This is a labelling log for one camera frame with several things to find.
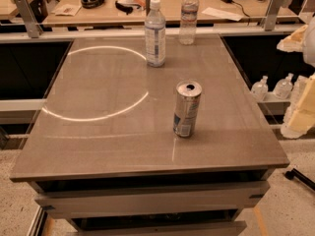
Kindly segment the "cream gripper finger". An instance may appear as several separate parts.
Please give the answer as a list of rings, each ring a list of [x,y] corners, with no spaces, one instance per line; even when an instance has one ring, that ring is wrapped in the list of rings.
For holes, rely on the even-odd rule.
[[[285,138],[298,139],[315,126],[315,75],[299,76],[294,84],[281,134]]]
[[[277,44],[277,50],[283,52],[304,52],[305,51],[304,36],[307,29],[308,25],[304,25],[299,29],[295,30],[289,36],[282,39]]]

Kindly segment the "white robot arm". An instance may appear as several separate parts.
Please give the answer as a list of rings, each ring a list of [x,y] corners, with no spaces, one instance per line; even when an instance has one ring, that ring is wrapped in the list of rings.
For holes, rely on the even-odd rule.
[[[315,67],[315,18],[308,25],[282,39],[277,49],[284,52],[301,52],[303,61]],[[281,134],[288,139],[298,139],[315,127],[315,74],[299,76],[290,95]]]

